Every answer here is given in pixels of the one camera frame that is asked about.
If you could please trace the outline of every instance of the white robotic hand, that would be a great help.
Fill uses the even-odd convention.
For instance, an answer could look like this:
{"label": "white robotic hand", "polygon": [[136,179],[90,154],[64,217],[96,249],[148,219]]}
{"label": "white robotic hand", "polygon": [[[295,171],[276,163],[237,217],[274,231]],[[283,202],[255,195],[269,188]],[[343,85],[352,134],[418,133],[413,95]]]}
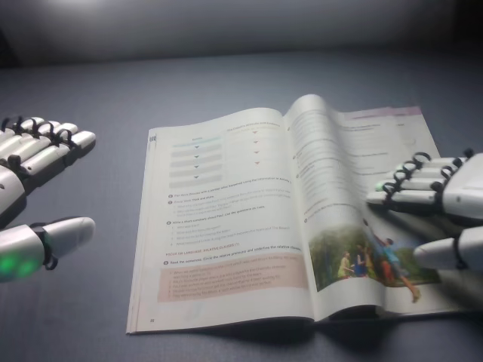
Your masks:
{"label": "white robotic hand", "polygon": [[443,215],[464,227],[460,235],[418,247],[414,257],[425,268],[483,271],[483,154],[431,159],[418,152],[388,173],[369,192],[367,203],[379,210],[421,216]]}
{"label": "white robotic hand", "polygon": [[[26,206],[26,196],[91,151],[94,133],[30,118],[0,129],[0,229]],[[32,274],[42,265],[52,270],[59,257],[89,241],[95,224],[86,217],[51,224],[22,225],[0,231],[0,283]]]}

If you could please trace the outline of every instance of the group of people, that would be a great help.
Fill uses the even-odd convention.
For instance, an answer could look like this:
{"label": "group of people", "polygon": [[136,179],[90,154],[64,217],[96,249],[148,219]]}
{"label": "group of people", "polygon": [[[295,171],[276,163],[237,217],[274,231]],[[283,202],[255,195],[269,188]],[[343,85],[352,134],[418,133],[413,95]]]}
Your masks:
{"label": "group of people", "polygon": [[[413,295],[413,302],[417,302],[421,298],[421,292],[408,280],[409,272],[402,267],[401,261],[391,248],[391,246],[394,244],[394,240],[390,238],[387,238],[386,240],[380,239],[374,234],[366,220],[364,220],[364,224],[369,228],[371,236],[374,238],[374,240],[383,249],[385,259],[380,262],[380,267],[383,272],[385,284],[392,285],[394,284],[395,279],[401,280],[402,283],[411,291]],[[363,244],[358,244],[357,249],[358,251],[357,255],[355,256],[355,261],[352,264],[350,262],[350,253],[348,251],[344,252],[343,258],[340,261],[337,277],[339,279],[369,277],[379,280],[380,278],[377,276],[374,269],[372,249]]]}

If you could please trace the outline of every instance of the open book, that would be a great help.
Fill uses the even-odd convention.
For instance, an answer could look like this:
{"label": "open book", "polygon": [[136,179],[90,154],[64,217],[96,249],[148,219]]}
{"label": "open book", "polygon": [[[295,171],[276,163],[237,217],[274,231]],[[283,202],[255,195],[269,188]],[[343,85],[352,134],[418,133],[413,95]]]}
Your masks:
{"label": "open book", "polygon": [[128,333],[454,310],[412,257],[420,240],[365,206],[418,151],[438,157],[418,108],[341,113],[315,95],[150,130]]}

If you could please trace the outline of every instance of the background wall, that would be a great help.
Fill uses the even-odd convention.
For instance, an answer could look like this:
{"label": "background wall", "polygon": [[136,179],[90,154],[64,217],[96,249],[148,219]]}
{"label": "background wall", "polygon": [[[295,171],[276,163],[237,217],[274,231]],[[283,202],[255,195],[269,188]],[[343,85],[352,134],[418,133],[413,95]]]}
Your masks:
{"label": "background wall", "polygon": [[0,0],[26,65],[451,40],[457,0]]}

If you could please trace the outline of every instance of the photograph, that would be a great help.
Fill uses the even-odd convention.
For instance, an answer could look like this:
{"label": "photograph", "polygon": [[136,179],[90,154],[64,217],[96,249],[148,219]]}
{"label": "photograph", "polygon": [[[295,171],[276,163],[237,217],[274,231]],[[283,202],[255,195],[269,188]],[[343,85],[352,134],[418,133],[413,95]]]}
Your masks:
{"label": "photograph", "polygon": [[348,278],[372,278],[387,287],[407,287],[417,302],[417,285],[440,282],[436,271],[416,264],[417,241],[386,238],[364,223],[324,230],[309,242],[317,291]]}

